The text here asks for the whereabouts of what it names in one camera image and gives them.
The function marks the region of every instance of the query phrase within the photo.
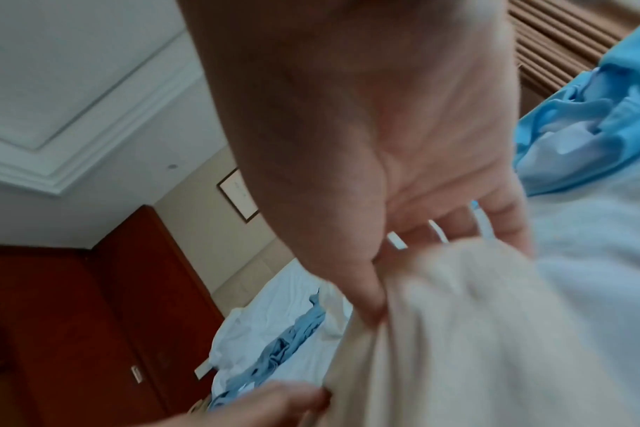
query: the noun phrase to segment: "beige clothing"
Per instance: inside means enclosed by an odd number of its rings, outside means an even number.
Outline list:
[[[533,264],[471,239],[384,267],[389,319],[353,316],[316,427],[631,426],[616,387]]]

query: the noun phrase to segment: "human hand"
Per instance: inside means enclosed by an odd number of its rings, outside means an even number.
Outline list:
[[[179,415],[148,427],[295,427],[304,414],[328,404],[323,388],[272,381],[212,412]]]
[[[530,255],[511,168],[518,79],[502,0],[180,0],[229,143],[271,228],[375,322],[373,260],[477,234]]]

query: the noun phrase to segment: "brown curtain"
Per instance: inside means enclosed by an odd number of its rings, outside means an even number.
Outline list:
[[[620,7],[578,6],[566,0],[509,0],[523,84],[552,95],[596,66],[640,23]]]

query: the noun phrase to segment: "wooden wardrobe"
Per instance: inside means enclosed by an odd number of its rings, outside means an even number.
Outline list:
[[[112,427],[188,410],[224,318],[142,207],[93,250],[0,247],[0,336],[29,426]]]

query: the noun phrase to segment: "light blue clothing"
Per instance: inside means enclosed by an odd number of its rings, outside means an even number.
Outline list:
[[[325,310],[319,304],[319,294],[309,298],[313,307],[299,316],[292,326],[268,344],[259,359],[242,374],[230,378],[226,382],[226,391],[212,399],[210,410],[223,406],[235,400],[239,392],[250,384],[259,387],[266,381],[287,359],[289,359],[301,344],[303,344],[320,327],[325,319]]]
[[[527,195],[605,176],[640,155],[640,28],[523,117],[513,166]]]

